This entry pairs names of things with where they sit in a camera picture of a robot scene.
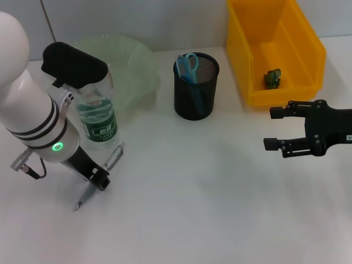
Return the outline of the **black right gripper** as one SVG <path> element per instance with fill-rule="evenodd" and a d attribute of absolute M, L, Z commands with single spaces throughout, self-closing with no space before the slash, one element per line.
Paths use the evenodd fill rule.
<path fill-rule="evenodd" d="M 335 109 L 325 100 L 289 101 L 285 107 L 271 107 L 271 119 L 305 118 L 306 138 L 283 140 L 264 138 L 266 151 L 281 150 L 283 158 L 323 156 L 337 144 L 351 144 L 351 109 Z"/>

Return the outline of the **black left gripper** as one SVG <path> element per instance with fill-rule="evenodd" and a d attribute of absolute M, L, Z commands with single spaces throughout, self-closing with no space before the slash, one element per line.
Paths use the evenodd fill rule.
<path fill-rule="evenodd" d="M 80 146 L 75 153 L 63 161 L 62 164 L 83 179 L 89 182 L 95 182 L 96 187 L 100 191 L 104 191 L 111 182 L 108 177 L 109 173 L 92 160 Z"/>

